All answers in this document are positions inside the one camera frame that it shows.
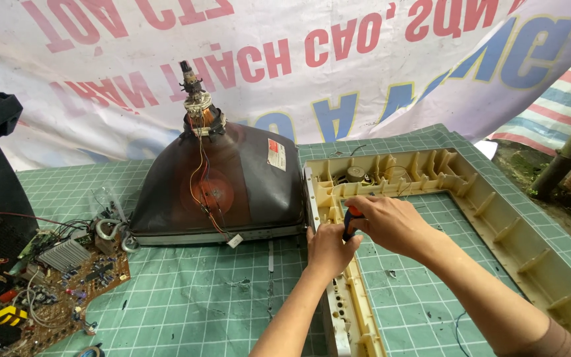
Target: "red and white striped fabric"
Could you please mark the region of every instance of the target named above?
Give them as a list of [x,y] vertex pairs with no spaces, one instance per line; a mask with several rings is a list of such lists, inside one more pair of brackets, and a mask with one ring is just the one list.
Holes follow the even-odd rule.
[[490,139],[506,139],[555,155],[571,134],[571,68],[528,109]]

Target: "human hand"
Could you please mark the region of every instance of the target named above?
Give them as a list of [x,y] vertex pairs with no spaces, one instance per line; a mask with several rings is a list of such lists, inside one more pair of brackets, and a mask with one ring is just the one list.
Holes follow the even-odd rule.
[[361,245],[363,236],[343,244],[343,224],[321,224],[314,234],[308,227],[308,268],[328,282],[342,273]]
[[351,226],[365,232],[378,245],[394,253],[424,262],[452,240],[420,216],[411,202],[389,197],[355,196],[345,201],[365,218],[353,219]]

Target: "heat sink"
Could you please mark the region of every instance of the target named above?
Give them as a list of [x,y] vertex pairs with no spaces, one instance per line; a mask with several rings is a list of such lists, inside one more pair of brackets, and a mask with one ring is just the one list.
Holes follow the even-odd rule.
[[61,272],[70,272],[91,258],[91,253],[74,239],[69,239],[42,253],[37,259]]

